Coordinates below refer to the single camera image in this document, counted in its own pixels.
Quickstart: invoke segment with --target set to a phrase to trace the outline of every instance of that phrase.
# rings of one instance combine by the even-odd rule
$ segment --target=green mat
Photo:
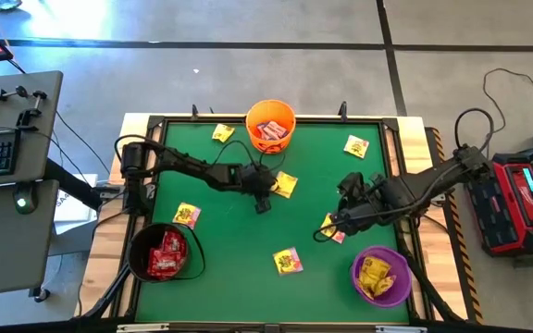
[[[230,140],[248,145],[258,153],[242,125]],[[212,141],[215,124],[173,123],[167,128],[166,144],[197,158],[213,162],[223,147]],[[370,142],[365,159],[342,149],[349,134]],[[181,202],[202,209],[195,232],[206,255],[206,271],[197,279],[167,283],[143,283],[137,322],[306,322],[379,323],[408,322],[405,304],[379,309],[365,302],[354,290],[350,265],[371,245],[396,248],[392,226],[373,227],[345,239],[317,243],[312,233],[339,200],[336,186],[351,171],[364,175],[385,174],[378,127],[359,124],[298,124],[286,160],[280,168],[297,177],[290,199],[271,195],[272,209],[254,211],[254,197],[218,192],[201,180],[176,172],[164,172],[155,204],[155,223],[170,222]],[[266,156],[274,166],[281,154]],[[248,163],[244,149],[232,144],[221,156],[223,163]],[[280,276],[273,253],[295,247],[304,271]],[[182,276],[200,270],[198,250]]]

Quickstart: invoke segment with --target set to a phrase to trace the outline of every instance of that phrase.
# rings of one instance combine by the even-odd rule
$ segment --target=purple bowl
[[[359,288],[359,271],[361,270],[361,266],[363,265],[366,257],[370,255],[390,264],[391,269],[388,275],[396,276],[396,280],[394,280],[392,287],[373,300],[367,297],[361,291],[361,288]],[[404,300],[406,300],[408,295],[411,293],[411,285],[413,280],[411,278],[411,271],[408,268],[406,259],[404,259],[404,257],[402,257],[399,253],[385,246],[371,246],[359,253],[353,261],[351,272],[351,280],[357,292],[359,292],[364,300],[378,307],[391,308],[399,305],[400,303],[404,302]]]

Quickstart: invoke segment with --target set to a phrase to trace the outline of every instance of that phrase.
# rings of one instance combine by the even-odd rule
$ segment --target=orange bucket
[[[276,121],[289,133],[280,140],[263,140],[258,124]],[[260,101],[253,105],[246,115],[246,129],[254,148],[265,154],[277,154],[285,150],[291,142],[295,130],[295,113],[291,106],[278,100]]]

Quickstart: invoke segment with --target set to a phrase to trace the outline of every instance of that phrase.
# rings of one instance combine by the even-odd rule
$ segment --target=red power station
[[[496,154],[489,180],[467,185],[485,252],[533,254],[533,169],[522,154]]]

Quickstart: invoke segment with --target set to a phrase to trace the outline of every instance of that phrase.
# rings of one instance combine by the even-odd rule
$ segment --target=concrete floor
[[[382,43],[375,0],[24,0],[20,10],[0,14],[6,37],[75,38],[160,42]],[[396,44],[533,45],[531,0],[386,0]],[[201,50],[14,47],[27,71],[65,73],[59,112],[110,164],[112,142],[127,112],[243,113],[264,98],[287,101],[302,114],[335,114],[346,100],[354,115],[396,115],[384,51]],[[496,67],[533,77],[533,53],[396,52],[409,116],[440,130],[446,151],[454,147],[453,122],[479,106],[498,114],[482,93],[484,73]],[[0,63],[0,75],[15,73]],[[507,116],[493,137],[492,152],[531,144],[533,88],[496,73],[488,89]],[[487,126],[481,117],[462,122],[462,139],[479,144]],[[107,174],[59,122],[62,146],[83,172]],[[51,151],[56,158],[58,152]],[[461,219],[486,322],[533,328],[533,268],[489,258],[479,247],[473,220],[457,192]],[[58,259],[51,258],[47,276]],[[85,266],[65,256],[51,282],[57,299],[35,305],[26,291],[0,294],[0,325],[70,318]]]

